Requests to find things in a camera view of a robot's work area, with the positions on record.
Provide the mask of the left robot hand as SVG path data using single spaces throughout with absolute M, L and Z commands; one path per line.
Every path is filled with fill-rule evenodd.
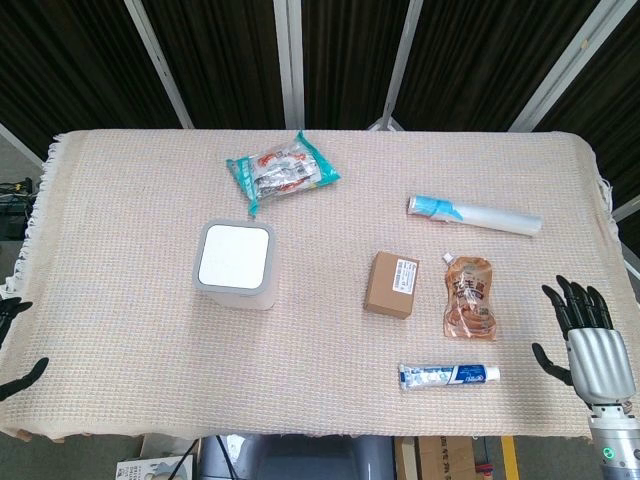
M 1 339 L 3 343 L 16 317 L 28 310 L 32 302 L 23 302 L 20 297 L 1 300 Z M 11 396 L 31 387 L 45 372 L 49 364 L 49 358 L 39 359 L 29 373 L 19 379 L 2 384 L 0 387 L 0 401 L 3 402 Z

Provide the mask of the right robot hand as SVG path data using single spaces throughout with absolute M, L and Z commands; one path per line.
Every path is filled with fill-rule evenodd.
M 559 290 L 544 285 L 542 291 L 554 309 L 569 366 L 552 362 L 542 345 L 534 342 L 531 348 L 538 365 L 573 388 L 591 410 L 629 402 L 636 394 L 631 362 L 604 297 L 594 287 L 562 275 L 556 281 Z

